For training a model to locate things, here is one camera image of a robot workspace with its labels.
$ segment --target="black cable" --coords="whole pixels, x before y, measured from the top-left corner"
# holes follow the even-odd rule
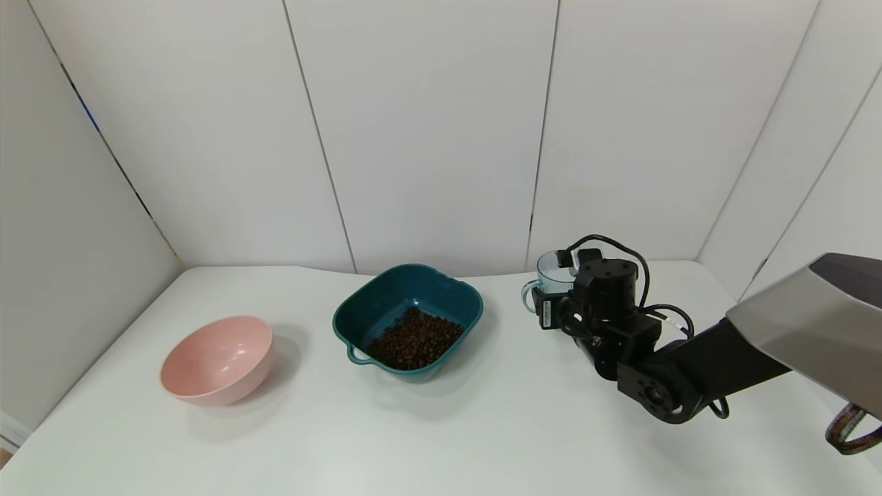
[[[713,402],[708,403],[707,406],[711,407],[711,410],[714,412],[714,415],[716,415],[718,418],[729,418],[729,402],[726,401],[725,396],[720,398],[720,408],[719,409],[716,408],[716,405],[714,405]]]
[[[647,297],[649,296],[649,264],[647,264],[647,260],[643,258],[643,255],[635,252],[631,248],[628,248],[624,244],[619,243],[615,239],[612,239],[610,237],[606,237],[602,234],[589,234],[588,236],[582,237],[579,241],[571,244],[566,249],[566,252],[570,253],[573,250],[575,250],[576,248],[579,248],[580,246],[582,246],[584,243],[586,243],[588,241],[592,241],[592,240],[602,241],[603,243],[611,244],[611,245],[615,246],[616,248],[618,248],[619,250],[621,250],[621,251],[631,255],[635,259],[639,260],[640,265],[643,266],[643,275],[644,275],[643,296],[640,298],[640,306],[642,307],[643,305],[647,304]]]
[[[680,327],[683,330],[684,334],[686,334],[686,339],[691,339],[695,337],[695,324],[692,323],[692,319],[689,317],[689,314],[686,313],[682,308],[678,306],[674,306],[672,304],[659,303],[659,304],[651,304],[649,306],[643,307],[640,309],[643,313],[651,313],[654,316],[658,317],[661,315],[662,318],[666,319],[664,314],[658,313],[659,310],[670,310],[673,313],[676,313],[680,317],[683,317],[683,320],[686,321],[686,329]]]

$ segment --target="tabletop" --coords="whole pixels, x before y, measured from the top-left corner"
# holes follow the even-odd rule
[[[735,302],[694,262],[654,262],[651,303],[698,329]],[[6,495],[879,494],[882,474],[824,441],[832,414],[791,372],[667,425],[521,306],[531,274],[464,279],[484,314],[441,372],[408,384],[349,363],[331,328],[369,276],[301,267],[183,274],[0,471]],[[253,314],[278,352],[227,407],[168,395],[159,369],[205,323]],[[661,342],[676,339],[666,329]]]

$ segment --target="coffee bean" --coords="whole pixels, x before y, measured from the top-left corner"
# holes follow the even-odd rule
[[[463,330],[456,322],[412,306],[368,345],[368,354],[393,369],[421,369],[444,355]]]

